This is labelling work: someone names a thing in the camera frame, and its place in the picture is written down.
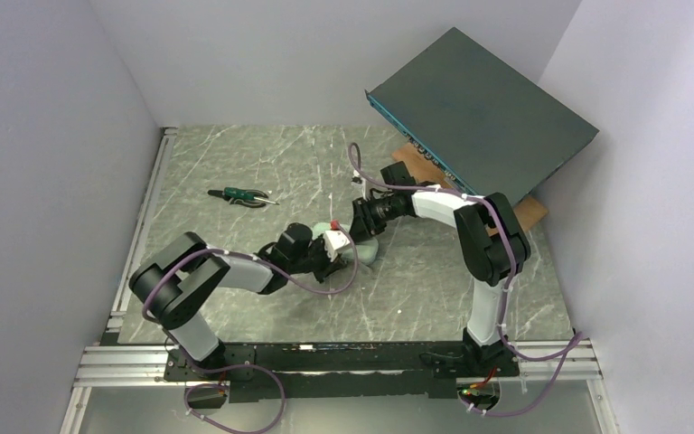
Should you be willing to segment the mint green umbrella case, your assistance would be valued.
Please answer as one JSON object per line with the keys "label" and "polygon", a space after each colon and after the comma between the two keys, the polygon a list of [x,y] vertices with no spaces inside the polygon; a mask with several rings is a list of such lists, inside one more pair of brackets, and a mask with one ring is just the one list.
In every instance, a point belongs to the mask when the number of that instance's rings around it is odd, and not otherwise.
{"label": "mint green umbrella case", "polygon": [[[311,227],[313,231],[313,240],[323,238],[322,233],[327,223],[329,222],[318,222]],[[348,233],[351,241],[354,243],[354,247],[351,250],[348,250],[342,254],[342,257],[346,260],[346,262],[351,263],[355,260],[358,260],[360,264],[366,266],[373,263],[376,260],[379,253],[378,241],[376,239],[369,239],[367,241],[357,241],[349,233],[349,230],[351,228],[349,225],[341,224],[341,226]]]}

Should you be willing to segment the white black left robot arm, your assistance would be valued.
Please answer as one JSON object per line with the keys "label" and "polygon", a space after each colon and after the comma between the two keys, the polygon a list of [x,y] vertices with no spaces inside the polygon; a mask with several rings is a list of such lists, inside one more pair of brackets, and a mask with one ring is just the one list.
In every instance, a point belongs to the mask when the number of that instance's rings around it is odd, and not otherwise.
{"label": "white black left robot arm", "polygon": [[188,361],[209,371],[227,363],[225,344],[200,312],[215,289],[271,295],[305,274],[322,283],[345,267],[344,252],[356,250],[338,222],[320,235],[291,223],[254,254],[213,248],[187,231],[141,265],[128,287],[142,304],[143,318],[160,326]]}

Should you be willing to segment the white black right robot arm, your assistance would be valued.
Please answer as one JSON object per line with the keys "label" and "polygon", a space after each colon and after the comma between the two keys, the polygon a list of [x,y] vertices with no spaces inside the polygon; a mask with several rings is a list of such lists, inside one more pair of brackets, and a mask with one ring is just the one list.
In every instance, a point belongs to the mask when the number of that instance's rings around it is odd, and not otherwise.
{"label": "white black right robot arm", "polygon": [[464,264],[474,280],[473,307],[463,332],[463,358],[493,367],[511,358],[503,342],[511,283],[530,257],[530,244],[502,193],[474,196],[439,184],[420,184],[401,163],[381,171],[382,182],[352,201],[351,237],[382,233],[387,223],[410,216],[454,228]]}

